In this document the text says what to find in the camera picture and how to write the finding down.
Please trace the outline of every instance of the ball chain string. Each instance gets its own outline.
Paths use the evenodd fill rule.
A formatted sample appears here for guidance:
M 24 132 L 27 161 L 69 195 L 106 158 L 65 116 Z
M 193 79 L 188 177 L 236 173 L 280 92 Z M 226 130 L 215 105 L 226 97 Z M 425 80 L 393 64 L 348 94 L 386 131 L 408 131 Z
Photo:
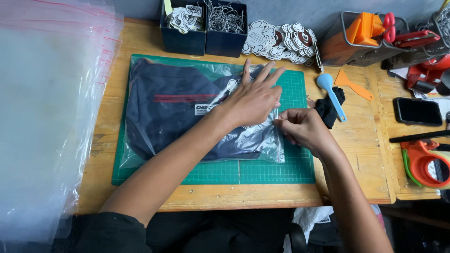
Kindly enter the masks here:
M 228 5 L 214 7 L 211 0 L 203 0 L 208 9 L 209 30 L 221 32 L 245 33 L 244 29 L 244 11 L 239 13 Z

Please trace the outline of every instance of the wooden desk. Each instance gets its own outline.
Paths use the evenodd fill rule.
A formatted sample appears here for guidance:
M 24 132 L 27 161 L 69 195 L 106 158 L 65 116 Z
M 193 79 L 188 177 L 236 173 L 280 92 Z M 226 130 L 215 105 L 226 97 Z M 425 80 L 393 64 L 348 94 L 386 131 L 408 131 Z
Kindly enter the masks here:
M 146 21 L 128 19 L 122 32 L 123 44 L 100 106 L 90 159 L 85 167 L 80 188 L 77 213 L 95 213 L 116 189 L 111 185 L 114 157 L 116 154 L 120 120 L 123 110 L 130 56 L 132 54 L 159 55 L 211 62 L 243 64 L 246 57 L 252 63 L 267 63 L 264 57 L 255 55 L 229 58 L 214 55 L 202 57 L 171 54 L 163 51 L 159 26 Z M 316 84 L 319 75 L 304 65 L 277 61 L 277 67 L 303 71 L 309 102 L 325 97 L 325 91 Z M 359 97 L 344 87 L 346 101 L 343 109 L 348 121 L 338 120 L 331 130 L 347 154 L 355 175 L 370 203 L 386 204 L 396 200 L 396 193 L 405 198 L 435 198 L 432 190 L 404 187 L 406 183 L 400 150 L 389 145 L 389 136 L 412 133 L 403 132 L 404 125 L 395 122 L 392 105 L 396 96 L 407 96 L 400 85 L 389 80 L 377 66 L 360 68 L 346 65 L 342 68 L 325 67 L 327 73 L 336 77 L 344 69 L 350 80 L 370 90 L 373 101 Z M 285 208 L 323 205 L 321 196 L 327 195 L 321 163 L 314 159 L 316 184 L 285 185 L 180 185 L 161 207 L 160 211 L 213 210 L 240 208 Z

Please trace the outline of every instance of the red handled scissors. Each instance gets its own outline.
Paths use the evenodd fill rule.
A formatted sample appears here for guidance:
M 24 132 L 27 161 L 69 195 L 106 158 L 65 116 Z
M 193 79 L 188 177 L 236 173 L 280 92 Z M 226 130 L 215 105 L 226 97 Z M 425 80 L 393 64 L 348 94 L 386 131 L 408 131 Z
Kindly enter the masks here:
M 394 25 L 395 25 L 394 13 L 392 12 L 386 13 L 383 22 L 383 27 L 384 29 L 386 29 L 386 31 L 383 33 L 383 38 L 389 43 L 392 43 L 395 40 L 396 31 Z

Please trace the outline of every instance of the gray wall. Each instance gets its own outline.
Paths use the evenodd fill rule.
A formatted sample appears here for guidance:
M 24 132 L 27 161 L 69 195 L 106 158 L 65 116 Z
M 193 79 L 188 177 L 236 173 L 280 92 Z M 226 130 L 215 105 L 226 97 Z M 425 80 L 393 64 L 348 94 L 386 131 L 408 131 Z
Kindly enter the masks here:
M 158 20 L 161 0 L 114 0 L 116 11 L 129 18 Z M 366 11 L 393 12 L 415 24 L 427 20 L 442 0 L 241 0 L 247 4 L 249 23 L 264 19 L 272 25 L 299 22 L 323 37 L 336 22 L 339 13 Z

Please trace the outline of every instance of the green cutting mat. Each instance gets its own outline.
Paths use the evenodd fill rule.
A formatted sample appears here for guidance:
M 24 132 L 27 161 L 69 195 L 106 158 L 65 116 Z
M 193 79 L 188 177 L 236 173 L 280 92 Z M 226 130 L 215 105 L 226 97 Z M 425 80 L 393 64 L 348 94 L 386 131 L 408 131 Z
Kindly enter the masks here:
M 160 56 L 134 54 L 133 57 L 146 57 L 152 60 L 171 62 L 212 63 L 196 60 L 175 59 Z M 286 70 L 278 79 L 277 85 L 283 88 L 279 111 L 288 108 L 306 108 L 305 79 L 303 72 Z M 119 130 L 116 159 L 112 173 L 112 184 L 120 185 L 138 168 L 120 168 L 124 152 L 125 112 L 128 104 L 128 86 Z M 308 184 L 315 183 L 314 164 L 311 152 L 304 147 L 298 147 L 284 142 L 284 163 L 263 160 L 234 160 L 215 163 L 201 163 L 194 167 L 182 182 L 184 185 L 202 184 Z

